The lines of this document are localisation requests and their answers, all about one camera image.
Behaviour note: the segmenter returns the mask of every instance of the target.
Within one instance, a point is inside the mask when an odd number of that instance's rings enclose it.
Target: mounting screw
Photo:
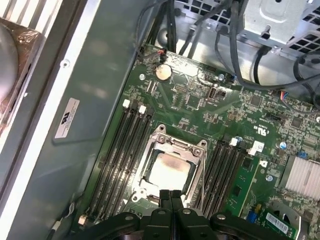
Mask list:
[[[199,149],[195,149],[195,150],[193,151],[193,154],[198,157],[198,156],[200,156],[201,151],[200,151]]]
[[[164,143],[166,141],[166,138],[164,136],[160,136],[158,139],[159,143]]]
[[[222,214],[218,214],[218,215],[216,216],[216,218],[219,219],[219,220],[226,220],[226,219],[227,219],[226,216],[225,216],[225,215],[222,215]]]
[[[60,62],[60,67],[62,67],[62,68],[64,68],[64,69],[70,67],[70,62],[69,62],[69,60],[68,60],[68,59],[62,60],[62,61]]]
[[[189,209],[183,209],[183,210],[182,210],[182,213],[184,213],[184,214],[190,214],[191,211],[190,211]]]
[[[273,179],[274,179],[274,177],[271,176],[271,175],[267,175],[267,176],[265,177],[265,180],[267,180],[267,182],[272,182]]]
[[[146,75],[144,75],[143,73],[141,73],[141,74],[139,75],[139,79],[140,79],[141,81],[145,80],[145,79],[146,79]]]

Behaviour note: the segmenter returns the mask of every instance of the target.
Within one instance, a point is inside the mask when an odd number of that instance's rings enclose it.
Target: red and black wires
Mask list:
[[[284,104],[287,108],[289,108],[290,110],[294,111],[295,113],[303,114],[303,115],[320,114],[320,111],[319,111],[319,110],[313,111],[314,108],[312,108],[312,110],[310,110],[310,111],[301,111],[301,110],[298,110],[298,109],[294,108],[292,105],[290,105],[290,104],[286,101],[286,98],[287,98],[288,95],[289,95],[288,92],[286,92],[286,91],[281,91],[281,93],[280,93],[280,100],[281,100],[281,102],[283,102],[283,104]]]

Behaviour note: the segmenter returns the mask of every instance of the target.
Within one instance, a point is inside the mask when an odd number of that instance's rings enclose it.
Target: black cable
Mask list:
[[[212,18],[214,15],[217,15],[219,13],[221,13],[222,10],[224,9],[228,9],[231,5],[233,0],[224,0],[220,5],[218,5],[217,7],[213,8],[210,12],[206,13],[205,15],[203,15],[202,17],[200,17],[195,23],[194,25],[197,27],[198,25],[200,25],[203,21]],[[183,55],[186,51],[186,49],[188,48],[189,44],[192,41],[192,37],[195,34],[195,29],[190,29],[188,32],[188,35],[185,39],[185,42],[182,46],[182,48],[179,51],[179,55]]]
[[[260,65],[260,61],[263,56],[267,55],[267,53],[271,50],[271,47],[269,46],[262,46],[257,52],[256,52],[256,59],[254,61],[253,65],[253,80],[256,84],[260,84],[259,75],[258,75],[258,68]]]
[[[152,57],[154,57],[154,56],[156,56],[156,55],[159,54],[158,52],[154,52],[154,53],[151,53],[151,54],[149,54],[149,55],[145,55],[145,56],[144,56],[143,53],[140,51],[141,46],[140,46],[140,44],[139,44],[139,30],[140,30],[140,25],[141,25],[142,18],[143,18],[143,16],[145,15],[145,13],[146,13],[149,9],[151,9],[151,8],[153,8],[153,7],[155,7],[155,6],[159,5],[159,4],[164,4],[164,3],[167,2],[167,1],[168,1],[168,0],[159,0],[159,1],[153,3],[153,4],[149,5],[149,6],[146,6],[146,7],[143,8],[142,11],[140,12],[140,15],[139,15],[139,17],[138,17],[137,24],[136,24],[136,29],[135,29],[134,38],[135,38],[135,50],[136,50],[136,52],[137,52],[138,57],[141,58],[141,59],[152,58]]]
[[[176,52],[177,48],[177,27],[176,27],[176,16],[175,16],[175,0],[169,0],[167,3],[169,6],[168,15],[170,16],[170,27],[171,27],[171,41],[172,41],[172,52]]]
[[[295,62],[294,62],[294,65],[293,65],[293,75],[295,77],[295,79],[299,82],[299,81],[302,81],[304,80],[304,78],[302,77],[301,75],[301,72],[300,72],[300,69],[299,69],[299,64],[301,64],[305,58],[307,56],[310,56],[310,55],[320,55],[320,51],[313,51],[313,52],[308,52],[300,57],[298,57]],[[320,106],[317,104],[316,101],[314,101],[314,97],[315,97],[315,91],[313,89],[313,87],[306,83],[306,84],[303,84],[303,86],[306,88],[306,90],[309,92],[310,94],[310,98],[312,99],[313,101],[313,104],[316,106],[317,109],[320,109]]]
[[[166,5],[166,39],[167,39],[167,48],[170,52],[173,51],[174,48],[174,42],[173,42],[173,28],[172,28],[172,21],[171,21],[171,14],[170,14],[170,2],[171,0],[168,0]]]
[[[160,31],[160,28],[161,28],[161,25],[162,25],[162,22],[164,20],[165,15],[166,15],[166,3],[163,3],[160,6],[159,12],[154,19],[150,33],[149,33],[148,38],[146,40],[147,43],[150,43],[151,45],[156,44],[157,36]]]
[[[216,33],[216,37],[215,37],[215,42],[214,42],[214,51],[215,51],[215,55],[216,58],[219,60],[220,63],[222,63],[222,65],[224,66],[224,68],[226,69],[226,71],[230,74],[234,74],[234,71],[228,66],[228,64],[225,62],[225,60],[223,59],[220,51],[219,51],[219,41],[220,41],[220,36],[221,33],[224,32],[223,27]]]
[[[238,47],[237,47],[237,31],[238,31],[238,21],[239,21],[239,3],[234,1],[231,5],[231,19],[230,19],[230,56],[232,61],[232,66],[234,68],[237,80],[240,85],[245,88],[254,90],[280,90],[300,86],[302,84],[310,83],[311,81],[319,80],[320,74],[308,77],[302,81],[296,81],[288,84],[279,85],[259,85],[253,82],[245,81],[242,77],[239,57],[238,57]]]

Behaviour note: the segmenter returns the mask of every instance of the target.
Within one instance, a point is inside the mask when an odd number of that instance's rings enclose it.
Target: heatsink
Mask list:
[[[318,201],[320,200],[319,176],[320,164],[291,156],[280,185],[286,190]]]

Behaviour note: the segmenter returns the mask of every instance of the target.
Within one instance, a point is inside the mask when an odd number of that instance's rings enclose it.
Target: white label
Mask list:
[[[64,110],[64,113],[62,115],[58,130],[55,134],[55,139],[62,139],[65,138],[68,135],[71,123],[75,117],[79,100],[70,98],[68,104],[66,105],[66,108]]]
[[[254,141],[252,149],[254,149],[256,152],[262,153],[262,150],[264,149],[265,144],[263,142]]]
[[[288,233],[289,227],[283,222],[279,221],[276,217],[272,216],[270,213],[266,215],[266,219],[284,234]]]

